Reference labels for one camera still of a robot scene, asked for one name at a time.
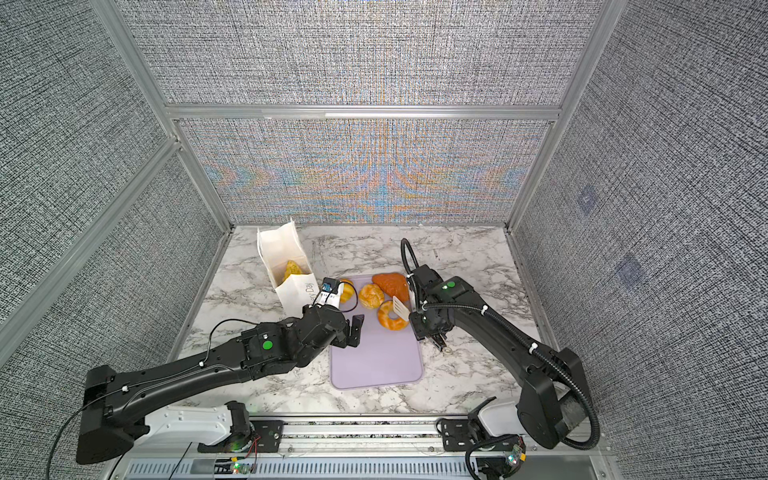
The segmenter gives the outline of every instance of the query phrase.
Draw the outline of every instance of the lavender cutting board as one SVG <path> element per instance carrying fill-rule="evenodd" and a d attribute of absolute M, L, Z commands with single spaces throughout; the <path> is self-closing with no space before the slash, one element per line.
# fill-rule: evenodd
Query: lavender cutting board
<path fill-rule="evenodd" d="M 359 292 L 371 283 L 372 275 L 344 278 L 351 280 Z M 391 299 L 391 296 L 385 295 L 385 301 Z M 347 310 L 354 304 L 355 299 L 352 298 L 342 303 L 340 309 Z M 363 314 L 366 319 L 362 324 L 360 345 L 357 348 L 331 347 L 331 385 L 337 389 L 399 385 L 416 383 L 422 379 L 422 350 L 413 335 L 413 329 L 410 325 L 397 332 L 386 329 L 379 323 L 378 313 L 379 309 L 367 309 L 358 302 L 354 310 L 344 314 L 350 321 L 352 315 Z"/>

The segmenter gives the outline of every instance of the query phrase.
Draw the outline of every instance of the white paper bag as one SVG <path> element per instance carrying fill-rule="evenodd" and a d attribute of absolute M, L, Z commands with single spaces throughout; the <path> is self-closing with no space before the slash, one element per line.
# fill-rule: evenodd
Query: white paper bag
<path fill-rule="evenodd" d="M 299 242 L 296 224 L 291 220 L 276 230 L 259 230 L 257 246 L 286 315 L 301 318 L 302 307 L 312 303 L 319 289 L 310 261 Z M 305 274 L 291 275 L 283 282 L 288 260 L 296 262 Z"/>

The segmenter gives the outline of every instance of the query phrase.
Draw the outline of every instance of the gray panel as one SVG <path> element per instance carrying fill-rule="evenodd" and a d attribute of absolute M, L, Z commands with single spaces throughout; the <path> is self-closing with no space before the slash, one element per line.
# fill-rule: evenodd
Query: gray panel
<path fill-rule="evenodd" d="M 119 0 L 172 103 L 559 104 L 600 0 Z"/>
<path fill-rule="evenodd" d="M 2 323 L 165 136 L 86 0 L 0 17 Z"/>
<path fill-rule="evenodd" d="M 180 122 L 235 223 L 497 223 L 545 121 Z"/>
<path fill-rule="evenodd" d="M 0 472 L 40 478 L 63 421 L 82 402 L 85 373 L 165 361 L 203 281 L 220 230 L 176 156 L 0 369 Z M 53 478 L 94 478 L 74 463 L 78 422 L 62 438 Z"/>
<path fill-rule="evenodd" d="M 767 32 L 630 2 L 518 232 L 627 478 L 768 475 Z"/>

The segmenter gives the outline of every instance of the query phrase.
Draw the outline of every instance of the white marble surface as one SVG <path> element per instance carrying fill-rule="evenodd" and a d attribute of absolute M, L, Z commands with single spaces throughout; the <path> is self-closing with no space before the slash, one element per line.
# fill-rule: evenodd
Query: white marble surface
<path fill-rule="evenodd" d="M 420 263 L 443 278 L 459 275 L 488 304 L 528 335 L 538 338 L 515 263 L 500 227 L 298 227 L 316 277 L 403 272 L 400 239 L 410 240 Z M 222 319 L 257 322 L 282 319 L 283 309 L 272 290 L 257 252 L 257 228 L 238 227 L 181 356 L 202 352 L 210 330 Z M 214 345 L 245 323 L 225 323 Z M 326 350 L 304 369 L 255 382 L 224 386 L 190 397 L 183 404 L 215 406 L 230 400 L 251 412 L 453 413 L 467 412 L 489 396 L 519 394 L 511 374 L 467 333 L 454 328 L 444 354 L 421 343 L 422 380 L 412 385 L 340 391 L 329 380 Z"/>

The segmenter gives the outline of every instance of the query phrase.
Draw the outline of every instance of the white label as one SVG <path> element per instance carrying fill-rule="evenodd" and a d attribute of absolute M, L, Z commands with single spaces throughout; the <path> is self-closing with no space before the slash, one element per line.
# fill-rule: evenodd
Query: white label
<path fill-rule="evenodd" d="M 411 313 L 410 310 L 408 310 L 408 307 L 403 305 L 399 298 L 396 296 L 392 297 L 392 309 L 395 310 L 395 314 L 405 320 L 408 321 L 408 315 Z"/>

